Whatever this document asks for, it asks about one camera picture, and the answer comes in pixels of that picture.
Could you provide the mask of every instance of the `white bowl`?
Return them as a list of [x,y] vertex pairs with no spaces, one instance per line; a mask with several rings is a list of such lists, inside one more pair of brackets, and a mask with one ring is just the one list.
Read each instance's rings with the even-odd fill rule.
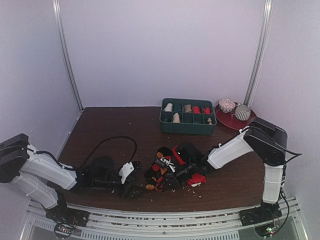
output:
[[222,112],[230,113],[236,107],[236,104],[230,99],[222,98],[219,100],[219,107],[221,108]]

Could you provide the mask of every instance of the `dark wood tabletop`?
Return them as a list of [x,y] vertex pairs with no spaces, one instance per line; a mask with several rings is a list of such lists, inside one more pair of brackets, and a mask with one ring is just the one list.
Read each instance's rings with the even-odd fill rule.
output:
[[[87,107],[73,129],[59,161],[80,166],[92,149],[103,139],[126,135],[134,138],[138,149],[134,161],[141,161],[137,185],[146,181],[144,172],[151,166],[158,148],[173,148],[192,142],[203,153],[237,134],[217,123],[212,135],[163,133],[159,107]],[[101,145],[94,157],[107,155],[121,167],[130,159],[134,145],[127,139],[114,139]],[[259,204],[264,188],[264,165],[254,153],[247,153],[215,170],[207,182],[197,187],[184,185],[175,192],[146,191],[135,199],[121,199],[105,190],[79,193],[63,191],[67,202],[113,210],[138,212],[193,212],[246,207]]]

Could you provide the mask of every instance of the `white plastic part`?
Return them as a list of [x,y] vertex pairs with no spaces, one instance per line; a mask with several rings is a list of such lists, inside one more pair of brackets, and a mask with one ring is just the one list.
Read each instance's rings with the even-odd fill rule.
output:
[[10,184],[18,187],[28,197],[38,201],[45,209],[51,209],[58,205],[57,192],[36,176],[20,172],[20,176],[16,176]]
[[284,166],[269,166],[264,164],[264,167],[265,175],[262,201],[267,204],[275,204],[279,199]]
[[235,160],[246,153],[253,152],[254,150],[244,140],[245,133],[246,130],[240,130],[239,135],[235,136],[224,145],[219,145],[219,148],[213,149],[208,156],[208,162],[215,169],[220,169],[232,160]]
[[[77,174],[75,171],[66,170],[58,166],[49,155],[35,154],[34,152],[37,151],[37,149],[32,145],[28,145],[28,148],[33,151],[27,151],[27,153],[30,155],[30,158],[22,166],[20,169],[21,171],[37,175],[61,186],[66,190],[70,190],[74,185],[77,184]],[[72,168],[72,166],[62,163],[61,165]]]
[[132,162],[125,163],[119,171],[119,176],[121,177],[121,183],[124,184],[127,177],[135,170]]

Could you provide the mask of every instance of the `white wall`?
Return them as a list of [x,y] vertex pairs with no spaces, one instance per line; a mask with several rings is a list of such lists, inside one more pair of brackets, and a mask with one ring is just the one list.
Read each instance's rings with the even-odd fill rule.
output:
[[275,1],[270,36],[252,108],[283,127],[288,148],[302,152],[287,169],[310,235],[320,219],[320,1]]
[[245,98],[264,0],[64,0],[86,107],[159,106],[165,97]]
[[[0,142],[57,154],[78,115],[51,0],[0,0]],[[0,184],[0,239],[19,239],[28,198]]]

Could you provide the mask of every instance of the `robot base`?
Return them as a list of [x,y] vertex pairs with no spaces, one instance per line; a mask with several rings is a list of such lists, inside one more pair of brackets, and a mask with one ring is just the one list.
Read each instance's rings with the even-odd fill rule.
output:
[[279,204],[261,203],[261,206],[254,207],[239,212],[242,226],[248,226],[252,224],[259,224],[273,220],[274,218],[280,218],[282,216]]

